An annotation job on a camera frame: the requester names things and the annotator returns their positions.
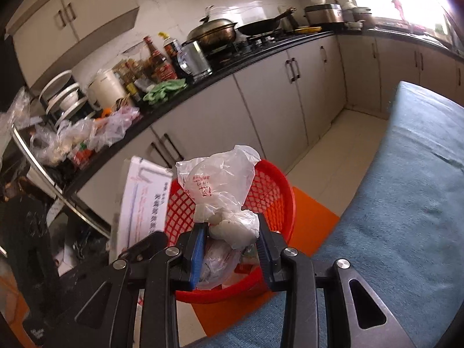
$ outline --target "white tile wall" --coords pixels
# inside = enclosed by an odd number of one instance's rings
[[[115,65],[123,58],[121,53],[140,42],[144,36],[150,35],[154,44],[162,49],[163,40],[157,36],[159,31],[168,32],[172,37],[185,41],[189,32],[205,16],[205,7],[243,7],[253,1],[261,1],[266,18],[277,16],[279,6],[294,6],[298,9],[295,18],[300,24],[307,24],[299,0],[137,0],[140,10],[135,27],[83,59],[73,68],[73,75],[86,89],[99,69]]]

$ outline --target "blue cloth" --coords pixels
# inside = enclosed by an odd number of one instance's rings
[[[314,258],[347,258],[416,347],[434,347],[464,300],[464,109],[401,82],[374,161]],[[281,294],[195,346],[277,348],[283,312]]]

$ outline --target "wok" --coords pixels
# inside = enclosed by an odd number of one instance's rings
[[[244,35],[254,36],[274,31],[279,27],[280,20],[296,12],[295,8],[289,8],[284,13],[279,14],[275,18],[263,19],[238,27],[237,30]]]

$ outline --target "orange mat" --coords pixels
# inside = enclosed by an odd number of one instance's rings
[[[296,219],[290,246],[306,255],[312,255],[340,218],[298,188],[293,187],[293,191],[296,200]],[[192,304],[192,306],[206,335],[212,336],[256,310],[272,295],[273,293],[268,291],[257,297],[234,297],[224,302]]]

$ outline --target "red basket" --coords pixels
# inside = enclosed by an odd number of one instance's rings
[[[263,213],[269,228],[281,232],[288,243],[295,222],[295,195],[285,175],[272,163],[262,159],[255,166],[255,177],[246,198],[244,208]],[[179,182],[173,181],[164,230],[168,235],[169,245],[175,245],[179,234],[192,229],[194,211],[195,203]],[[252,294],[252,288],[262,286],[262,283],[263,275],[261,269],[257,268],[246,278],[227,288],[178,291],[176,298],[187,303],[214,303],[246,292]]]

